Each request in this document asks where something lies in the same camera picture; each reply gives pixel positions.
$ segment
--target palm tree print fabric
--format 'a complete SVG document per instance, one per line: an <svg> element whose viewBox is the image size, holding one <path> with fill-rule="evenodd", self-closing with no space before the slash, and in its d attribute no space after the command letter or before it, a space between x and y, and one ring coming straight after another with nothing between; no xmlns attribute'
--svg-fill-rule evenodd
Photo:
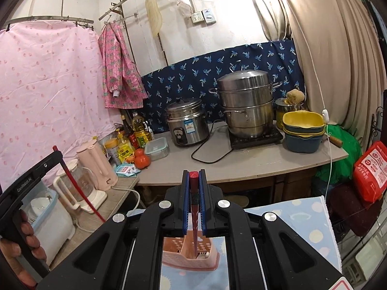
<svg viewBox="0 0 387 290"><path fill-rule="evenodd" d="M148 99L138 111L155 133L169 130L165 108L177 98L200 98L209 122L224 119L219 97L208 90L217 87L217 79L239 69L266 71L272 83L281 81L274 99L285 97L294 88L305 93L293 40L254 43L190 58L143 76Z"/></svg>

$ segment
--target blue gripper pad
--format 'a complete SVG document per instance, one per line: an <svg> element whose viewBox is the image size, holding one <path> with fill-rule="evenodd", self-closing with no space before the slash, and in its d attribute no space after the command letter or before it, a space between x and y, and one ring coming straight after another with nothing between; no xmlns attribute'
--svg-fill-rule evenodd
<svg viewBox="0 0 387 290"><path fill-rule="evenodd" d="M199 171L199 206L200 206L200 220L202 224L202 234L206 235L207 233L206 201L204 199L203 176L201 171Z"/></svg>
<svg viewBox="0 0 387 290"><path fill-rule="evenodd" d="M183 222L183 233L187 234L188 229L188 212L189 212L189 197L190 197L190 177L187 173L187 177L185 178L185 195L184 195L184 208L183 208L183 216L185 217L185 221Z"/></svg>

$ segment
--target tomato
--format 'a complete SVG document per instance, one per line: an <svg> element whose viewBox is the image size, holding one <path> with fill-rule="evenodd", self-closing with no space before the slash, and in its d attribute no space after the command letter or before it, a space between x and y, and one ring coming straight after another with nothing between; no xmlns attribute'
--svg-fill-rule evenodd
<svg viewBox="0 0 387 290"><path fill-rule="evenodd" d="M138 149L136 149L136 150L134 151L134 155L135 155L136 157L140 157L140 156L144 155L144 148L138 148Z"/></svg>
<svg viewBox="0 0 387 290"><path fill-rule="evenodd" d="M134 165L137 169L144 169L150 165L150 158L147 155L138 156L134 160Z"/></svg>

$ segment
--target rice cooker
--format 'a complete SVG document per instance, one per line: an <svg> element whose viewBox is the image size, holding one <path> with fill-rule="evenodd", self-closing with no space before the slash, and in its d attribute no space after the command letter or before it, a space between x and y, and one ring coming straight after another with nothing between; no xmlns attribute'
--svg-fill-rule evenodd
<svg viewBox="0 0 387 290"><path fill-rule="evenodd" d="M175 145L190 146L208 137L206 111L200 99L177 99L165 111Z"/></svg>

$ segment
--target yellow bowl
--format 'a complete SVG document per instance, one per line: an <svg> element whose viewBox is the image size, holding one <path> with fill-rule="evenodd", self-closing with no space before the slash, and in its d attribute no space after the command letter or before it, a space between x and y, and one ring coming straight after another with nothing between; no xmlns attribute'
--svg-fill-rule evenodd
<svg viewBox="0 0 387 290"><path fill-rule="evenodd" d="M325 128L321 114L306 110L292 111L282 118L284 128L289 132L301 134L321 133Z"/></svg>
<svg viewBox="0 0 387 290"><path fill-rule="evenodd" d="M286 134L293 135L293 136L298 136L298 137L302 137L302 138L311 138L311 137L321 136L321 135L324 135L324 133L325 133L325 127L324 127L324 129L323 129L321 132L319 132L319 133L310 133L310 134L302 134L302 133L290 132L290 131L288 131L288 130L285 129L285 128L282 128L282 130L283 130Z"/></svg>

